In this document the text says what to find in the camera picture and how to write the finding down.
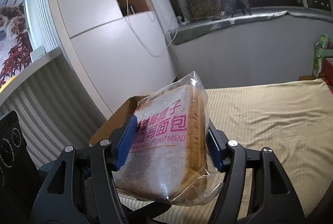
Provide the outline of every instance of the silver screw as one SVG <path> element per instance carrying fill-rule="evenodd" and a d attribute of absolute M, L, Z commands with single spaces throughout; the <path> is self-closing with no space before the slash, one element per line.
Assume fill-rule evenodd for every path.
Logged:
<path fill-rule="evenodd" d="M 266 154 L 270 154 L 272 152 L 272 149 L 271 148 L 269 148 L 269 147 L 265 147 L 264 148 L 264 153 L 266 153 Z"/>
<path fill-rule="evenodd" d="M 238 145 L 238 142 L 232 139 L 228 141 L 228 145 L 231 147 L 236 147 Z"/>
<path fill-rule="evenodd" d="M 108 139 L 102 139 L 99 144 L 101 146 L 107 146 L 110 144 L 110 141 Z"/>
<path fill-rule="evenodd" d="M 71 146 L 71 145 L 68 145 L 68 146 L 65 147 L 65 152 L 66 152 L 66 153 L 69 153 L 69 152 L 71 152 L 71 151 L 73 151 L 73 150 L 74 150 L 74 147 Z"/>

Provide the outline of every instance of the bread package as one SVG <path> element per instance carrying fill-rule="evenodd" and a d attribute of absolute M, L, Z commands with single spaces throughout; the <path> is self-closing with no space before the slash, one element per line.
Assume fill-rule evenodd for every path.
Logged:
<path fill-rule="evenodd" d="M 195 72 L 142 99 L 135 111 L 138 131 L 126 163 L 113 174 L 117 189 L 145 200 L 202 203 L 210 174 L 206 103 Z"/>

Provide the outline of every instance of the plastic wrapper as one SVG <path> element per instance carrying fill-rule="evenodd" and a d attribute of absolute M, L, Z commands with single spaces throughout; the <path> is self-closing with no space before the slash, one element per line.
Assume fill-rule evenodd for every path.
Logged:
<path fill-rule="evenodd" d="M 126 163 L 113 173 L 119 194 L 177 205 L 210 202 L 221 190 L 205 143 L 208 97 L 195 72 L 142 99 Z"/>

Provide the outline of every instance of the red leaves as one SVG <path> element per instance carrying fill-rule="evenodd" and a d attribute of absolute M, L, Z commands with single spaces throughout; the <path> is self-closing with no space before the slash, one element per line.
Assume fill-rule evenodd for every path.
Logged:
<path fill-rule="evenodd" d="M 21 72 L 26 68 L 30 62 L 30 52 L 32 51 L 32 47 L 30 44 L 28 32 L 20 33 L 16 37 L 17 45 L 12 47 L 8 53 L 7 60 L 3 63 L 3 68 L 0 73 L 0 88 L 5 84 L 4 79 L 6 77 L 13 77 L 15 75 L 15 71 L 19 70 Z"/>

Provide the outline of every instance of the bed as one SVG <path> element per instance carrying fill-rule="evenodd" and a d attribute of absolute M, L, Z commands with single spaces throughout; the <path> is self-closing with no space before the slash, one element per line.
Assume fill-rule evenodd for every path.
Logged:
<path fill-rule="evenodd" d="M 333 96 L 322 79 L 241 88 L 207 89 L 208 111 L 217 129 L 246 148 L 268 146 L 287 172 L 309 223 L 333 200 Z M 218 174 L 216 182 L 223 180 Z M 239 218 L 251 189 L 247 170 Z M 121 197 L 136 210 L 146 202 Z M 172 206 L 156 218 L 172 224 L 206 224 L 216 200 L 205 206 Z"/>

